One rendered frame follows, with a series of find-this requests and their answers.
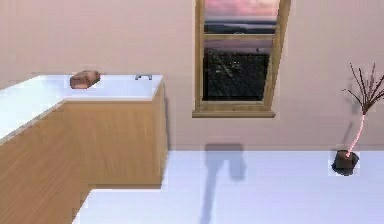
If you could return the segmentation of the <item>brown bread loaf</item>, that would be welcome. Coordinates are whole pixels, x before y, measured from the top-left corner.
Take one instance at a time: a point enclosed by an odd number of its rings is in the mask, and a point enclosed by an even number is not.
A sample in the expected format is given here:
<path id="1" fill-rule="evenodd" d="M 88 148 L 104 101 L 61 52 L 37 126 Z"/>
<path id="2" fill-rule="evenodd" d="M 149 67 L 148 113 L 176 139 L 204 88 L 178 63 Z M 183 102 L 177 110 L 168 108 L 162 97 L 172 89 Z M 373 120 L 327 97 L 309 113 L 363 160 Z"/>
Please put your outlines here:
<path id="1" fill-rule="evenodd" d="M 72 89 L 87 89 L 100 81 L 100 73 L 96 70 L 84 70 L 70 78 Z"/>

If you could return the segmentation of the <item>bare plant in black pot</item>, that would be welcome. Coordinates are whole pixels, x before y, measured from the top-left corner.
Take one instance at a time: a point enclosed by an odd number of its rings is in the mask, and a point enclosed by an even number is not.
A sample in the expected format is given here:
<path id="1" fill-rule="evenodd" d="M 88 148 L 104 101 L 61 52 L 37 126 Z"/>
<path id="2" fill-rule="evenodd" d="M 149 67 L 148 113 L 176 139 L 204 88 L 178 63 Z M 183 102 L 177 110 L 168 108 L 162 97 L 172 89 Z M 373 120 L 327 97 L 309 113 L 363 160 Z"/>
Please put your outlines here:
<path id="1" fill-rule="evenodd" d="M 354 152 L 354 148 L 362 134 L 368 111 L 376 103 L 384 100 L 384 74 L 380 78 L 376 78 L 376 64 L 372 65 L 367 78 L 364 77 L 360 67 L 355 69 L 353 65 L 350 65 L 350 68 L 357 83 L 359 94 L 356 94 L 351 88 L 345 88 L 343 92 L 348 92 L 354 98 L 360 107 L 361 114 L 359 129 L 351 145 L 347 149 L 337 150 L 331 164 L 332 170 L 342 176 L 350 176 L 354 173 L 360 160 L 360 157 Z"/>

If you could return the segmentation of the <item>wooden framed window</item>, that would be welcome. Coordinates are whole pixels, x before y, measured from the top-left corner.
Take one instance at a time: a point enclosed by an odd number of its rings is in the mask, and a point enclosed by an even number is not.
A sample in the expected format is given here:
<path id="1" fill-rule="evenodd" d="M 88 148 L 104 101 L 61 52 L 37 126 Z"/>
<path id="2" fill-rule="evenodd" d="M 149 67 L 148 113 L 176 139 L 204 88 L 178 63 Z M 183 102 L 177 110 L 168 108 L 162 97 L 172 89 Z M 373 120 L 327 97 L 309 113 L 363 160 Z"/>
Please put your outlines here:
<path id="1" fill-rule="evenodd" d="M 194 118 L 273 118 L 291 0 L 195 0 Z"/>

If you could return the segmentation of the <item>wooden counter with white top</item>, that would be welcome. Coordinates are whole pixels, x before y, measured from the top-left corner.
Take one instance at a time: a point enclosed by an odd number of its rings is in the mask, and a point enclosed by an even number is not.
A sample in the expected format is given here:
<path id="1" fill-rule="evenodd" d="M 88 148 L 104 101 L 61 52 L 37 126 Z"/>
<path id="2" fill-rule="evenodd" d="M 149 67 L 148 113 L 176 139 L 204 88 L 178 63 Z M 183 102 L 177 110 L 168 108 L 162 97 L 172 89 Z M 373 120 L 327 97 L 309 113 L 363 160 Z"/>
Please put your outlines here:
<path id="1" fill-rule="evenodd" d="M 0 224 L 72 224 L 93 189 L 157 189 L 164 79 L 39 75 L 0 90 Z"/>

